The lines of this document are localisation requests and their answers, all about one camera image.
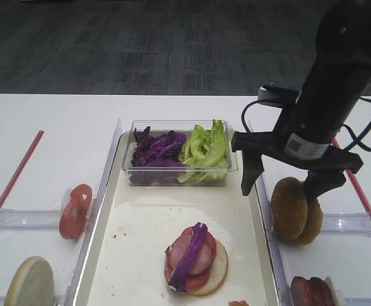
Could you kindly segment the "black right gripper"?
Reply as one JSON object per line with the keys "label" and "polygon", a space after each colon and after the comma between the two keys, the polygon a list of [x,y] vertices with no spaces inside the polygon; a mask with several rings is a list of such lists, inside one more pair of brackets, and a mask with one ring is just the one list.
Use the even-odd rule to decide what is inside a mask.
{"label": "black right gripper", "polygon": [[272,131],[233,135],[232,150],[242,152],[242,195],[250,194],[264,172],[262,156],[310,170],[303,182],[307,200],[342,187],[345,175],[336,170],[357,173],[363,161],[331,143],[370,81],[371,64],[316,59],[297,98],[261,100],[282,111]]}

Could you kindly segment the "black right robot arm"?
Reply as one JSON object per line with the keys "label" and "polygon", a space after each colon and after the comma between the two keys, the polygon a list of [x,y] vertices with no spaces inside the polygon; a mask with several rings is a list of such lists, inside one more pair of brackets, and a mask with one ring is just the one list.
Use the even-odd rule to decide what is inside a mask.
{"label": "black right robot arm", "polygon": [[241,190],[248,195],[263,173],[263,156],[307,170],[308,200],[344,185],[344,172],[363,161],[332,142],[371,82],[371,1],[340,1],[323,17],[316,60],[299,91],[264,85],[258,103],[280,108],[267,132],[236,132],[233,151],[242,152]]}

